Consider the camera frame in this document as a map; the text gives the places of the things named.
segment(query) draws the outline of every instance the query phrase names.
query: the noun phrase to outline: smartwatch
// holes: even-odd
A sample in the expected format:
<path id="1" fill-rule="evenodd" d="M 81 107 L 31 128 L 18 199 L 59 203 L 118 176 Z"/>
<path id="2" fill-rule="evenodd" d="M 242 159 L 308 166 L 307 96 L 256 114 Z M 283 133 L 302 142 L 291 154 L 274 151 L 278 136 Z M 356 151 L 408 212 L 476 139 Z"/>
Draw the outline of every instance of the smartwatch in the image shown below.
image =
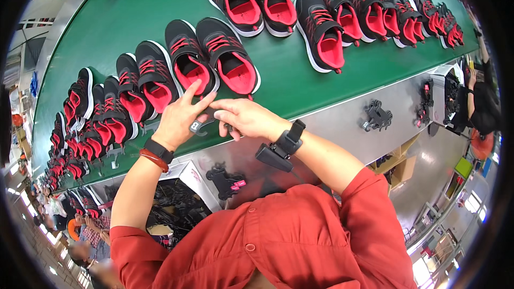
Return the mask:
<path id="1" fill-rule="evenodd" d="M 168 151 L 164 146 L 154 141 L 151 137 L 146 140 L 145 146 L 139 151 L 139 155 L 146 157 L 159 166 L 163 173 L 169 169 L 168 165 L 173 161 L 175 153 Z"/>

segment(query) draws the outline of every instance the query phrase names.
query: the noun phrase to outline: red shoe lining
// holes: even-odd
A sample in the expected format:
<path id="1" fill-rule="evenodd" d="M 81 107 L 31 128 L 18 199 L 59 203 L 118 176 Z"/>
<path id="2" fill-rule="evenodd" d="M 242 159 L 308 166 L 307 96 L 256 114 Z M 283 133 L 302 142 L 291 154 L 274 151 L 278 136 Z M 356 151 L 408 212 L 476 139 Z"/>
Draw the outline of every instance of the red shoe lining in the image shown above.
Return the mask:
<path id="1" fill-rule="evenodd" d="M 344 65 L 343 46 L 341 40 L 341 32 L 337 31 L 337 40 L 334 38 L 324 39 L 325 34 L 321 36 L 318 42 L 318 54 L 322 61 L 334 68 L 341 68 Z"/>
<path id="2" fill-rule="evenodd" d="M 243 64 L 234 68 L 227 74 L 222 72 L 222 63 L 218 59 L 218 71 L 223 81 L 234 92 L 242 95 L 250 94 L 255 86 L 256 74 L 255 68 L 249 61 L 242 58 L 237 53 L 232 53 Z"/>
<path id="3" fill-rule="evenodd" d="M 371 9 L 376 12 L 376 16 L 370 16 Z M 369 30 L 374 33 L 380 34 L 382 36 L 387 35 L 387 31 L 384 27 L 382 8 L 378 5 L 378 3 L 373 3 L 370 7 L 368 7 L 368 13 L 366 14 L 366 25 Z"/>
<path id="4" fill-rule="evenodd" d="M 159 114 L 162 114 L 166 106 L 168 106 L 168 104 L 171 102 L 171 91 L 168 87 L 161 83 L 153 82 L 153 84 L 158 86 L 156 90 L 150 93 L 147 89 L 147 84 L 144 84 L 143 92 L 145 93 L 146 98 L 148 98 L 148 101 L 150 101 L 150 103 L 155 108 L 155 111 Z"/>

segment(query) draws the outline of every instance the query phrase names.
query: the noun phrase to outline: finger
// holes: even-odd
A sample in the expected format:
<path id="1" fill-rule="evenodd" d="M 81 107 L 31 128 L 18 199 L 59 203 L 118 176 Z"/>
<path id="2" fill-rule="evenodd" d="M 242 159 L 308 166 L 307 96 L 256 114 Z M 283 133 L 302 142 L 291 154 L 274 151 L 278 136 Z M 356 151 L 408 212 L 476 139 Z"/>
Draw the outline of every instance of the finger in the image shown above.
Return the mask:
<path id="1" fill-rule="evenodd" d="M 234 141 L 239 141 L 241 139 L 241 133 L 237 129 L 233 129 L 230 132 L 230 136 L 234 138 Z"/>
<path id="2" fill-rule="evenodd" d="M 234 113 L 231 113 L 229 111 L 224 111 L 224 110 L 215 111 L 214 118 L 224 121 L 225 123 L 228 123 L 232 126 L 235 126 L 235 123 L 236 123 L 236 115 L 234 115 Z"/>
<path id="3" fill-rule="evenodd" d="M 194 93 L 198 90 L 198 87 L 202 84 L 201 79 L 197 79 L 194 83 L 186 89 L 184 96 L 182 96 L 182 102 L 187 103 L 187 105 L 191 105 L 191 101 L 193 100 Z"/>
<path id="4" fill-rule="evenodd" d="M 225 126 L 225 122 L 220 120 L 220 136 L 222 138 L 226 137 L 227 136 L 227 133 L 228 133 L 228 127 Z"/>
<path id="5" fill-rule="evenodd" d="M 215 100 L 210 104 L 210 107 L 215 108 L 217 110 L 227 110 L 230 111 L 236 115 L 239 115 L 240 113 L 240 100 L 230 100 L 230 99 L 224 99 L 224 100 Z"/>
<path id="6" fill-rule="evenodd" d="M 209 107 L 209 104 L 214 101 L 216 98 L 216 92 L 210 92 L 207 96 L 205 96 L 201 101 L 195 104 L 196 111 L 198 113 L 202 112 L 204 109 Z"/>

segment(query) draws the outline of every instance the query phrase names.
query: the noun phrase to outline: person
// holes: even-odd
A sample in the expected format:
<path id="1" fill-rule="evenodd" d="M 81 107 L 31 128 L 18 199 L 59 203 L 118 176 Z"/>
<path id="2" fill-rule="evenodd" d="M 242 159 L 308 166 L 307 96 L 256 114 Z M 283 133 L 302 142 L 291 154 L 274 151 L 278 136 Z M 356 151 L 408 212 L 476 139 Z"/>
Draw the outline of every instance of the person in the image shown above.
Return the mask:
<path id="1" fill-rule="evenodd" d="M 292 124 L 253 101 L 191 100 L 201 80 L 168 105 L 151 139 L 175 151 L 210 106 L 220 136 L 277 141 Z M 111 258 L 133 288 L 416 288 L 402 227 L 387 181 L 341 147 L 307 130 L 295 153 L 342 205 L 321 188 L 301 184 L 236 209 L 215 212 L 170 253 L 145 231 L 162 168 L 139 157 L 122 182 L 111 214 Z"/>
<path id="2" fill-rule="evenodd" d="M 451 121 L 453 128 L 448 129 L 460 134 L 466 127 L 476 128 L 481 136 L 485 136 L 501 128 L 500 100 L 493 83 L 493 69 L 482 32 L 476 18 L 471 12 L 468 13 L 477 29 L 482 64 L 476 64 L 476 69 L 469 68 L 465 86 L 458 93 L 459 112 L 455 113 Z M 477 81 L 478 74 L 483 80 Z"/>

